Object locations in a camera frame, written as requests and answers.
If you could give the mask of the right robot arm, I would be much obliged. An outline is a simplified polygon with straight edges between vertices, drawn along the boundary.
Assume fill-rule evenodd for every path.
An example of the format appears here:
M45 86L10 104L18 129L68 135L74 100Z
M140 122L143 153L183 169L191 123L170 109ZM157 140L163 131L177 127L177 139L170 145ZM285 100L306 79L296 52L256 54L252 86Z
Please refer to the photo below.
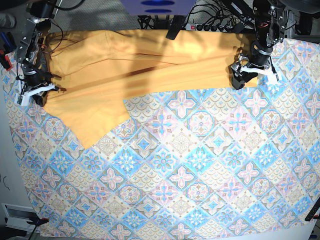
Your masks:
M14 54L16 67L21 68L22 75L17 75L18 92L15 94L14 102L20 106L28 106L31 100L44 107L50 91L58 91L52 79L61 79L60 76L48 72L42 67L44 56L41 47L43 40L51 30L51 20L57 10L56 0L43 0L30 5L31 17L26 20L22 39L19 41Z

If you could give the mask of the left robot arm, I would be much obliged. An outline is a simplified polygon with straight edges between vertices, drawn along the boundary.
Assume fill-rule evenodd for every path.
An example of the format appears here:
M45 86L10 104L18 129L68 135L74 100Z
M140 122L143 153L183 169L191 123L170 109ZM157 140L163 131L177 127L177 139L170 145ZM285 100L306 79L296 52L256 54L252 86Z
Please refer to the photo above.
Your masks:
M250 44L249 53L240 53L230 66L233 73L231 85L235 90L242 89L258 75L266 76L275 85L279 81L271 54L273 46L284 39L285 5L278 0L254 0L252 8L256 40Z

